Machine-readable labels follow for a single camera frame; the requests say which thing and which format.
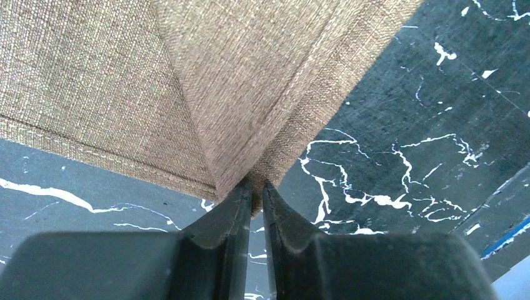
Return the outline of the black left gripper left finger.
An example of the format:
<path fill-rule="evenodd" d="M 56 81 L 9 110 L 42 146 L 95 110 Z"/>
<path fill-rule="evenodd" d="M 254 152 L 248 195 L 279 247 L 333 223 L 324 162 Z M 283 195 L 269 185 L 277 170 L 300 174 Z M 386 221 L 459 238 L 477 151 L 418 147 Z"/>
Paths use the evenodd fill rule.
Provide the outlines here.
<path fill-rule="evenodd" d="M 179 232 L 49 232 L 1 275 L 2 299 L 243 299 L 252 184 Z"/>

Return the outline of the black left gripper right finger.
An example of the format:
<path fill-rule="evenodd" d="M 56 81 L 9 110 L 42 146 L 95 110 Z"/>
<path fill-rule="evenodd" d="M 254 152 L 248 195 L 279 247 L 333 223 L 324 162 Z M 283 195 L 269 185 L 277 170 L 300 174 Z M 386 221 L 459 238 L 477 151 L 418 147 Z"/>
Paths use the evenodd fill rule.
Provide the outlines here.
<path fill-rule="evenodd" d="M 263 191 L 273 299 L 496 299 L 476 252 L 459 236 L 326 234 Z"/>

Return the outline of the brown woven cloth napkin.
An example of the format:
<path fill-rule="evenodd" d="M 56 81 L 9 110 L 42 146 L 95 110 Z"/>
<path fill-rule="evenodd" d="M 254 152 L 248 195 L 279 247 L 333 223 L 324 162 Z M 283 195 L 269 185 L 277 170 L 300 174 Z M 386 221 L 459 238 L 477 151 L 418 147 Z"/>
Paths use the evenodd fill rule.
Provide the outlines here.
<path fill-rule="evenodd" d="M 1 137 L 252 211 L 419 1 L 2 1 Z"/>

